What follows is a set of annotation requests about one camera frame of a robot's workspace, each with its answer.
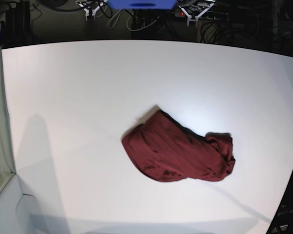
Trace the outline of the dark red t-shirt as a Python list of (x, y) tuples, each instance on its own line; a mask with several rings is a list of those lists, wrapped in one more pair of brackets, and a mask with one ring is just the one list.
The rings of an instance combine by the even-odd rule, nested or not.
[(186, 178), (218, 182), (235, 165), (229, 133), (199, 136), (162, 110), (126, 133), (122, 145), (133, 165), (159, 182)]

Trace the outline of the blue box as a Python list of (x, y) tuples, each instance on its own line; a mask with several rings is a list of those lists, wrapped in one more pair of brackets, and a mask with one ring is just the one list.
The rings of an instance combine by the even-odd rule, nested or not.
[(109, 0), (114, 9), (171, 9), (177, 0)]

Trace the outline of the black power strip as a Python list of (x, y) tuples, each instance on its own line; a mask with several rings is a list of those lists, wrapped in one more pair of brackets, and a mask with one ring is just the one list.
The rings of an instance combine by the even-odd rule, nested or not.
[[(185, 18), (190, 19), (190, 21), (195, 22), (197, 15), (199, 15), (200, 12), (196, 12), (194, 14), (185, 13), (181, 9), (176, 9), (174, 11), (174, 15), (178, 18)], [(229, 14), (224, 12), (217, 12), (217, 11), (207, 11), (203, 15), (201, 15), (199, 19), (203, 20), (220, 20), (220, 21), (228, 21), (229, 20)]]

